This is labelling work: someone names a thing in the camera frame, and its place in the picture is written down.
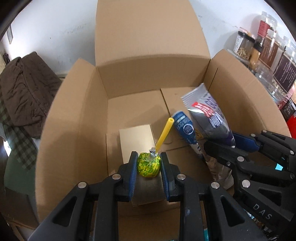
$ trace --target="yellow straw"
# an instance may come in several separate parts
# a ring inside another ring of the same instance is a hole
[[[165,127],[163,129],[163,132],[160,135],[158,142],[155,145],[155,153],[159,151],[159,148],[161,147],[168,133],[170,132],[170,129],[172,128],[173,123],[174,123],[174,119],[170,117],[167,123],[165,124]]]

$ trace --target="blue bottle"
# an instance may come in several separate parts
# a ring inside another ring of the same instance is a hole
[[[201,154],[200,147],[198,146],[195,138],[192,121],[188,118],[188,116],[185,115],[183,111],[177,111],[175,114],[172,115],[172,118],[175,120],[174,126],[179,132],[180,136],[182,136],[184,140],[188,144],[190,144],[192,149],[197,154]]]

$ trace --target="jar label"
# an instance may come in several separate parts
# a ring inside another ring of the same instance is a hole
[[[290,117],[295,113],[295,111],[296,111],[296,106],[291,99],[281,109],[281,113],[283,114],[285,121],[288,121],[288,119],[290,119]]]
[[[268,25],[264,21],[260,21],[259,29],[258,29],[258,35],[265,38],[267,34],[267,30],[270,29],[270,25]]]
[[[279,48],[279,44],[275,42],[274,39],[266,37],[263,42],[263,50],[260,54],[259,59],[270,69],[275,60],[275,57],[277,55],[281,56],[282,53],[283,50]]]
[[[234,45],[234,48],[233,48],[234,53],[238,52],[238,50],[240,48],[240,45],[242,44],[243,39],[244,38],[242,36],[237,35],[237,40],[235,41],[235,45]]]
[[[296,65],[283,54],[274,72],[275,80],[288,92],[296,80]]]

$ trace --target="silver snack bag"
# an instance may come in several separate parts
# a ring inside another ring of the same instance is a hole
[[[207,91],[204,83],[181,98],[190,113],[196,140],[214,180],[225,189],[230,188],[233,185],[231,169],[218,163],[215,158],[208,156],[203,148],[207,139],[214,139],[223,144],[235,146],[233,134],[222,111]]]

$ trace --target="green yellow wrapped ball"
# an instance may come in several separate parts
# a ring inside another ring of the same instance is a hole
[[[137,171],[143,177],[156,177],[160,169],[160,156],[141,153],[137,160]]]

